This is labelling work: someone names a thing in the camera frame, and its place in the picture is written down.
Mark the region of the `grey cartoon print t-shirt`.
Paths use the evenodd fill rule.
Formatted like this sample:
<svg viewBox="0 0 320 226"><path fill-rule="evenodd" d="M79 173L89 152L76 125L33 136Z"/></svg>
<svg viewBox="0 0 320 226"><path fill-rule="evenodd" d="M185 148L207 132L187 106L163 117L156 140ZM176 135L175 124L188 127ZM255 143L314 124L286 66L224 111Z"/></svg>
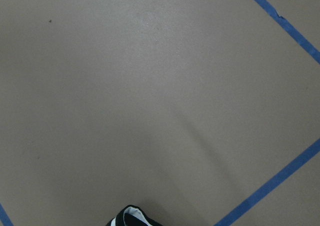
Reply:
<svg viewBox="0 0 320 226"><path fill-rule="evenodd" d="M138 206L127 205L106 226L162 226Z"/></svg>

